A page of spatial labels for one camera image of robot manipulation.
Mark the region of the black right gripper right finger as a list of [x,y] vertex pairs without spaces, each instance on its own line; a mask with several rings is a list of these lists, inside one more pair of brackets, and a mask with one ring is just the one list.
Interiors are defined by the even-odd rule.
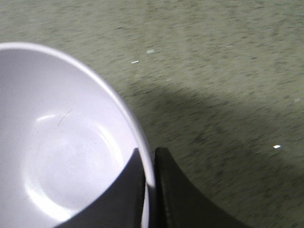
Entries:
[[245,228],[205,197],[185,176],[167,148],[155,150],[158,228]]

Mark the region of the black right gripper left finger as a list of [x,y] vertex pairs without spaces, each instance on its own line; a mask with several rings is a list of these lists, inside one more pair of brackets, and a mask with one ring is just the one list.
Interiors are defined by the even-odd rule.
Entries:
[[139,228],[145,198],[145,175],[139,150],[111,186],[59,228]]

